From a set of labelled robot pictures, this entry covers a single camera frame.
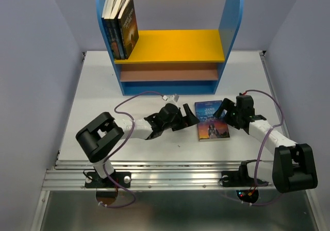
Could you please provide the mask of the Jane Eyre book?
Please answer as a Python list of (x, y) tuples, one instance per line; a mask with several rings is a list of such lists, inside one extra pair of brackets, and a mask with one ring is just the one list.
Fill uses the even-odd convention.
[(223, 120), (225, 113), (222, 112), (219, 118), (213, 116), (221, 104), (221, 100), (194, 103), (195, 116), (200, 121), (197, 124), (199, 142), (230, 138), (228, 126)]

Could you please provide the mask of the Three Days to See book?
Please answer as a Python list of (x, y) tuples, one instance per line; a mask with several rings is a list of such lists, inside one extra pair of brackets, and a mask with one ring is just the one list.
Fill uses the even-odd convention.
[(134, 0), (125, 1), (119, 13), (119, 22), (122, 28), (125, 59), (128, 59), (139, 39)]

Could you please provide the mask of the A Tale of Two Cities book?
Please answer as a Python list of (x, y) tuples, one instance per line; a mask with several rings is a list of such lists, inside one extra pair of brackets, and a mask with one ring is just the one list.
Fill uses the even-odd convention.
[(109, 34), (110, 34), (110, 38), (111, 38), (110, 45), (111, 45), (111, 49), (113, 52), (113, 57), (114, 57), (114, 59), (119, 60), (119, 59), (121, 59), (121, 57), (120, 57), (120, 51), (119, 51), (118, 35), (117, 35), (114, 21), (111, 19), (111, 14), (112, 14), (115, 4), (116, 4), (116, 0), (108, 0), (106, 21), (108, 22), (108, 27), (109, 27), (108, 29), (109, 29)]

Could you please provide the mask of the Animal Farm book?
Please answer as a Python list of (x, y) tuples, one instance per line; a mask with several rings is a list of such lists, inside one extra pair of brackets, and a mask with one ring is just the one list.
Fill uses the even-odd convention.
[(107, 11), (107, 4), (108, 4), (108, 0), (105, 0), (104, 6), (103, 6), (103, 12), (102, 12), (102, 22), (103, 22), (105, 33), (106, 33), (107, 42), (109, 44), (110, 53), (113, 56), (113, 49), (111, 47), (110, 29), (109, 29), (108, 21), (105, 19), (106, 11)]

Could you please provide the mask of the Nineteen Eighty-Four book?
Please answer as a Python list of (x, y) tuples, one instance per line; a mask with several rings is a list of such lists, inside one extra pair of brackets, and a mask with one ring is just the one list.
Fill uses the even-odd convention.
[(124, 51), (124, 42), (122, 38), (122, 28), (119, 22), (119, 13), (124, 5), (126, 0), (116, 0), (115, 6), (113, 8), (111, 19), (114, 21), (115, 29), (117, 31), (118, 35), (118, 41), (119, 41), (119, 51), (120, 51), (120, 60), (125, 59), (125, 51)]

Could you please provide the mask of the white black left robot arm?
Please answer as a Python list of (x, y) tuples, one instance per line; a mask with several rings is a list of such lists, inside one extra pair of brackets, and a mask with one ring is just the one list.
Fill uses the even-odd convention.
[(120, 140), (153, 140), (165, 130), (178, 131), (199, 124), (189, 105), (183, 108), (186, 115), (175, 104), (167, 103), (159, 112), (139, 120), (116, 120), (109, 112), (103, 112), (78, 131), (75, 138), (92, 163), (97, 181), (104, 187), (114, 183), (115, 169), (109, 157)]

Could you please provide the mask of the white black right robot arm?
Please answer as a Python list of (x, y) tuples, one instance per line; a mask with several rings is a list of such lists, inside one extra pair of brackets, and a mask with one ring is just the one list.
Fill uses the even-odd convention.
[(313, 151), (306, 143), (296, 143), (276, 131), (268, 120), (255, 113), (254, 100), (250, 95), (240, 94), (233, 102), (222, 101), (215, 118), (224, 117), (227, 125), (244, 130), (261, 143), (260, 150), (267, 149), (272, 162), (256, 159), (241, 162), (236, 171), (222, 172), (224, 187), (262, 187), (272, 184), (278, 192), (287, 193), (318, 186)]

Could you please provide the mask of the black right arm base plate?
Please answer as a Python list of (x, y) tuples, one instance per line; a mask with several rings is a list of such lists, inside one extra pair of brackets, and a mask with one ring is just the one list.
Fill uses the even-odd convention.
[(239, 171), (222, 171), (221, 182), (223, 187), (245, 187), (247, 185)]

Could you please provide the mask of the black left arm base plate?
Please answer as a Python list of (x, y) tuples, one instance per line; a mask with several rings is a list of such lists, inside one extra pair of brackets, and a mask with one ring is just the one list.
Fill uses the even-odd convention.
[[(85, 188), (87, 189), (101, 189), (101, 188), (115, 188), (116, 185), (106, 176), (101, 178), (96, 171), (83, 172), (85, 176)], [(114, 172), (110, 175), (117, 184), (130, 188), (131, 173), (130, 172)]]

